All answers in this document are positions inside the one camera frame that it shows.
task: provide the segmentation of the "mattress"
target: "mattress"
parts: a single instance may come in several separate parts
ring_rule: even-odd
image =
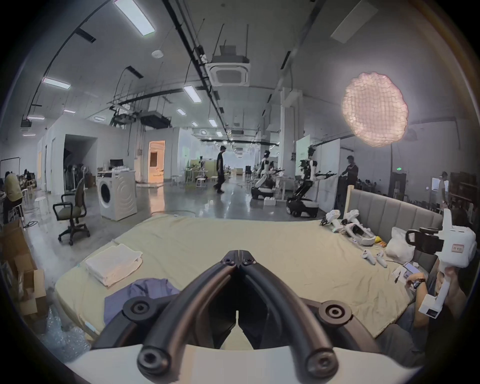
[[[388,262],[387,268],[378,263],[371,265],[362,259],[362,251],[345,235],[332,233],[328,227],[319,226],[319,221],[157,215],[88,257],[115,244],[125,244],[143,253],[142,265],[131,275],[107,288],[88,273],[85,259],[61,276],[55,285],[68,316],[94,338],[105,327],[106,296],[147,277],[167,278],[176,288],[184,289],[235,249],[248,250],[257,262],[302,298],[345,302],[374,337],[393,323],[410,302],[405,287],[395,284],[391,276],[398,266],[396,263]],[[241,332],[237,328],[233,334],[239,337]],[[245,340],[237,340],[229,349],[243,347]]]

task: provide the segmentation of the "smoke detector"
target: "smoke detector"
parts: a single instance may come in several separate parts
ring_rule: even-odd
[[[213,86],[249,86],[250,60],[237,55],[235,45],[220,46],[220,56],[205,65]]]

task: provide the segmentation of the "washing machine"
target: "washing machine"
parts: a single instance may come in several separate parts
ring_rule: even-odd
[[[103,171],[97,174],[100,214],[119,221],[137,213],[135,171]]]

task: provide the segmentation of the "pipe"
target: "pipe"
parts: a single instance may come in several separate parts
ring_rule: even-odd
[[[220,115],[220,112],[218,111],[218,108],[216,107],[214,101],[213,101],[213,98],[212,98],[212,94],[210,93],[209,89],[208,89],[208,85],[204,79],[204,76],[202,74],[202,70],[200,68],[200,65],[198,64],[198,61],[197,59],[195,58],[193,52],[194,50],[192,50],[192,48],[190,48],[190,44],[187,40],[187,37],[184,33],[184,31],[182,30],[181,28],[181,25],[179,23],[179,20],[177,18],[177,15],[175,14],[175,11],[173,10],[171,4],[170,4],[170,1],[168,0],[162,0],[163,4],[165,5],[165,8],[167,9],[167,12],[168,14],[170,15],[170,18],[172,19],[172,22],[173,24],[175,25],[175,29],[177,30],[179,36],[180,36],[180,39],[182,40],[182,43],[183,45],[185,46],[185,49],[187,50],[187,53],[189,54],[190,56],[190,59],[192,60],[192,63],[193,63],[193,66],[195,67],[197,73],[198,73],[198,77],[200,78],[200,80],[202,81],[202,85],[205,87],[205,91],[207,92],[207,95],[208,95],[208,98],[210,99],[210,102],[212,103],[213,107],[215,108],[215,112],[216,112],[216,115],[218,116],[218,118],[220,119],[220,122],[222,123],[222,127],[225,131],[225,134],[227,133],[227,130],[225,129],[225,123],[223,122],[223,119],[222,119],[222,116]]]
[[[195,87],[195,89],[197,91],[207,91],[208,92],[207,87],[204,87],[203,85]],[[150,98],[155,97],[155,96],[170,95],[172,93],[180,93],[180,92],[184,92],[183,88],[166,89],[165,91],[158,91],[158,92],[153,92],[153,93],[149,93],[149,94],[138,96],[138,97],[133,97],[131,99],[121,101],[117,104],[118,105],[123,105],[123,104],[127,104],[127,103],[132,103],[132,102],[135,102],[135,101],[138,101],[138,100],[150,99]]]

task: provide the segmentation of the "concrete floor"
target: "concrete floor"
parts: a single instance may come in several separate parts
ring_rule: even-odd
[[[53,204],[60,202],[60,196],[46,195],[50,213],[43,218],[33,207],[34,198],[30,199],[25,217],[27,221],[38,220],[38,225],[29,227],[26,235],[37,267],[45,270],[49,303],[56,304],[53,292],[55,282],[61,275],[96,249],[155,213],[247,220],[309,220],[288,215],[285,203],[277,202],[276,206],[264,207],[262,200],[253,200],[250,187],[244,184],[240,176],[231,178],[223,185],[225,193],[222,195],[218,195],[212,186],[213,183],[208,183],[206,190],[200,190],[192,183],[171,186],[167,182],[161,187],[137,188],[138,213],[121,221],[103,218],[100,215],[96,187],[88,189],[85,192],[87,215],[80,222],[87,225],[91,236],[88,238],[83,233],[75,234],[72,246],[68,244],[68,235],[63,237],[61,243],[58,241],[58,235],[68,226],[68,221],[57,221],[51,209]],[[42,195],[45,194],[41,191],[35,193],[35,197]],[[58,309],[62,323],[68,323],[61,308]]]

